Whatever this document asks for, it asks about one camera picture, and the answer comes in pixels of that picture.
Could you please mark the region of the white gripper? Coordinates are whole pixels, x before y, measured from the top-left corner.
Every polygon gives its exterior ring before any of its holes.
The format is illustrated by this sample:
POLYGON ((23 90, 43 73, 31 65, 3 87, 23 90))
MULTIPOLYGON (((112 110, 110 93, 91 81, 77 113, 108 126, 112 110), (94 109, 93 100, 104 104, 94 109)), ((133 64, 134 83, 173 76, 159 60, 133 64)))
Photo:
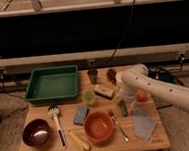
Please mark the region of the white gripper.
POLYGON ((123 100, 126 103, 132 103, 135 99, 137 89, 127 87, 124 84, 118 87, 118 99, 123 100))

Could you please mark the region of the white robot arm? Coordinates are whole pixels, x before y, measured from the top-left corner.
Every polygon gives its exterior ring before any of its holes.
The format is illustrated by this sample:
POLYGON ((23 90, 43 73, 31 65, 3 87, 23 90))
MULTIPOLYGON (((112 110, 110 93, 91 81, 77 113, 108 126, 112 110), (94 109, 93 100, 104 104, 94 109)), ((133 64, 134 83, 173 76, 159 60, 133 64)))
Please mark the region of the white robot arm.
POLYGON ((119 86, 119 97, 124 101, 131 101, 138 90, 144 90, 189 113, 189 87, 148 77, 148 68, 142 63, 118 72, 115 80, 119 86))

